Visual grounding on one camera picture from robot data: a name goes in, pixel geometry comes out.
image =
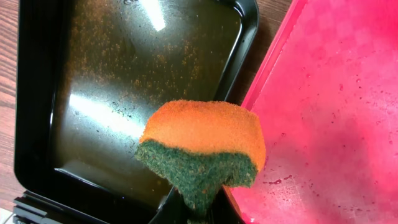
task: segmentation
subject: black baking tray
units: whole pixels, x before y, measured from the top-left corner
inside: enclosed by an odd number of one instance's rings
[[[255,0],[20,0],[19,182],[90,221],[148,223],[172,186],[134,159],[146,120],[225,100],[258,20]]]

